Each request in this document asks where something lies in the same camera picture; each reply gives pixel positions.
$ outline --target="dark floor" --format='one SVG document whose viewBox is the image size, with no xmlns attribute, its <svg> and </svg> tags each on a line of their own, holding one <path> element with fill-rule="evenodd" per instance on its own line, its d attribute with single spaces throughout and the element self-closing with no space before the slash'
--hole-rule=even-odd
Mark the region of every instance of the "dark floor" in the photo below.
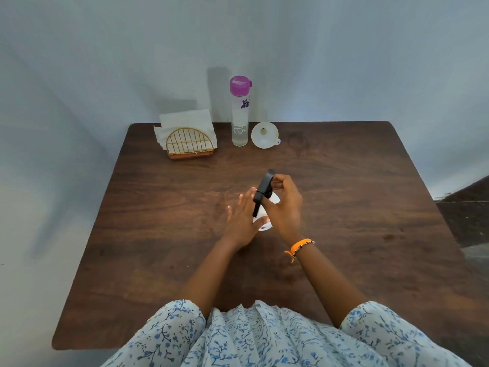
<svg viewBox="0 0 489 367">
<path fill-rule="evenodd" d="M 437 201 L 438 209 L 489 297 L 489 177 Z M 489 366 L 489 338 L 447 338 L 442 346 L 473 367 Z"/>
</svg>

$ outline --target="forearm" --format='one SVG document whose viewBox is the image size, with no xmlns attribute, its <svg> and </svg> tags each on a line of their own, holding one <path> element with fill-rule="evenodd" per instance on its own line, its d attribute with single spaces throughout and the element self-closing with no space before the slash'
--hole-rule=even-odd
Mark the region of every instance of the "forearm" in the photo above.
<svg viewBox="0 0 489 367">
<path fill-rule="evenodd" d="M 220 239 L 181 289 L 177 298 L 196 304 L 207 319 L 233 254 L 231 245 Z"/>
<path fill-rule="evenodd" d="M 315 245 L 302 247 L 296 258 L 335 327 L 340 326 L 352 309 L 367 301 Z"/>
</svg>

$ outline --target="right hand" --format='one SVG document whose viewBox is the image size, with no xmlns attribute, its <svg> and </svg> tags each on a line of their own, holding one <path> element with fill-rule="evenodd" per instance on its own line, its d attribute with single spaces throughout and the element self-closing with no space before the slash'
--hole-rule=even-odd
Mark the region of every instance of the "right hand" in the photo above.
<svg viewBox="0 0 489 367">
<path fill-rule="evenodd" d="M 302 196 L 289 175 L 275 174 L 271 184 L 273 189 L 283 189 L 284 196 L 277 204 L 263 197 L 262 206 L 285 244 L 291 247 L 304 238 L 301 230 Z"/>
</svg>

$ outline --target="floral dress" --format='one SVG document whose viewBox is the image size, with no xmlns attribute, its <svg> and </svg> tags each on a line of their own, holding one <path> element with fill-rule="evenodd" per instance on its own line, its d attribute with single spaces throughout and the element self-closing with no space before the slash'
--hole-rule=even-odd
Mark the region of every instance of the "floral dress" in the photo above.
<svg viewBox="0 0 489 367">
<path fill-rule="evenodd" d="M 365 302 L 336 329 L 256 301 L 207 325 L 199 308 L 163 306 L 103 366 L 468 366 L 389 308 Z"/>
</svg>

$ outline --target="wood grain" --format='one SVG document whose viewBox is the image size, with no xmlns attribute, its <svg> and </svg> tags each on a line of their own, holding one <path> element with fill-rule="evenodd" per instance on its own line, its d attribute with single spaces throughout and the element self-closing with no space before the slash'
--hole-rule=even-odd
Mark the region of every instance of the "wood grain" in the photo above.
<svg viewBox="0 0 489 367">
<path fill-rule="evenodd" d="M 487 301 L 388 122 L 277 123 L 282 143 L 231 143 L 215 124 L 210 157 L 172 161 L 152 124 L 129 127 L 53 337 L 55 349 L 124 345 L 192 275 L 223 230 L 226 206 L 265 172 L 289 174 L 304 232 L 371 299 L 435 340 L 488 335 Z M 256 299 L 328 318 L 274 229 L 232 260 L 216 301 Z"/>
</svg>

